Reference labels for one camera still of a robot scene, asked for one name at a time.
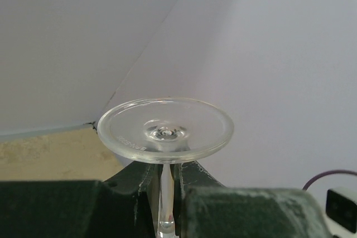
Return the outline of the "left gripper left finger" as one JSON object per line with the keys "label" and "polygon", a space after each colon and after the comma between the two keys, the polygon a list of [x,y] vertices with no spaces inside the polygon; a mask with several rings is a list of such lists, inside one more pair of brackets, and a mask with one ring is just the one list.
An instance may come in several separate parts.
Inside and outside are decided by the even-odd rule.
{"label": "left gripper left finger", "polygon": [[1,237],[154,237],[159,167],[106,181],[2,181]]}

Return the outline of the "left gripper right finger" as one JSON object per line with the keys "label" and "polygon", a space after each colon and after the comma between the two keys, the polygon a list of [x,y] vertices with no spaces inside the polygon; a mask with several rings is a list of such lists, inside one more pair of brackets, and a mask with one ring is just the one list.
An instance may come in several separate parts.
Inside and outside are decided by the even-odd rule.
{"label": "left gripper right finger", "polygon": [[179,237],[330,237],[316,200],[295,188],[225,187],[198,162],[171,166]]}

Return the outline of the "clear champagne flute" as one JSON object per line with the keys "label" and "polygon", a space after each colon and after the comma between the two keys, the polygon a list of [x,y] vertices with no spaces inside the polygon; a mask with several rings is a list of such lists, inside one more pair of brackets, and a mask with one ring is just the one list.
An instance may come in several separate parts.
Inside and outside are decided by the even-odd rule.
{"label": "clear champagne flute", "polygon": [[208,157],[225,147],[234,123],[221,109],[190,98],[129,101],[108,110],[97,133],[112,152],[160,164],[157,237],[176,237],[174,178],[170,166]]}

